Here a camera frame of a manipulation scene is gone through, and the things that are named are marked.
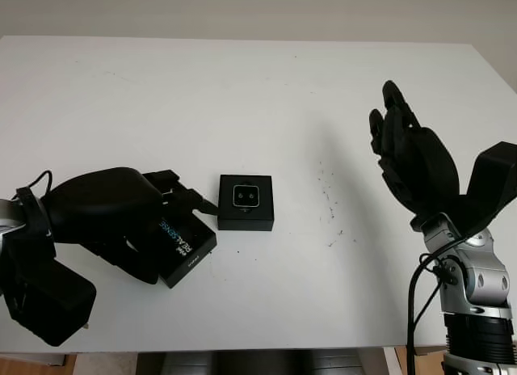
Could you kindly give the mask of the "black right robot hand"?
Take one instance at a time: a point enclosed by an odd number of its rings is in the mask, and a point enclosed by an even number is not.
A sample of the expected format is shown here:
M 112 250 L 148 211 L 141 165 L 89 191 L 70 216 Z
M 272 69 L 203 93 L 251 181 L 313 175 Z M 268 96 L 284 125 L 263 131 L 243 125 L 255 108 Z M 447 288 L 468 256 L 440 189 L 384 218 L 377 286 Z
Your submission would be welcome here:
M 371 147 L 389 190 L 414 218 L 416 232 L 443 212 L 459 195 L 459 176 L 452 156 L 437 134 L 420 125 L 395 82 L 382 87 L 386 113 L 369 114 Z

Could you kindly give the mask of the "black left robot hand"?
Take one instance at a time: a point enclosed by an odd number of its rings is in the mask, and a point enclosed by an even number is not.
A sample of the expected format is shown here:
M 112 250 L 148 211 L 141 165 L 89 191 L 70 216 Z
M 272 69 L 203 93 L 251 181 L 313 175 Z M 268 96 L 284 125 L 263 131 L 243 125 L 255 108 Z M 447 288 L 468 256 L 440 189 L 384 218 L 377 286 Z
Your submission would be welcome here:
M 217 207 L 172 170 L 115 167 L 80 175 L 42 198 L 53 237 L 77 243 L 146 284 L 176 286 L 216 246 L 195 211 Z

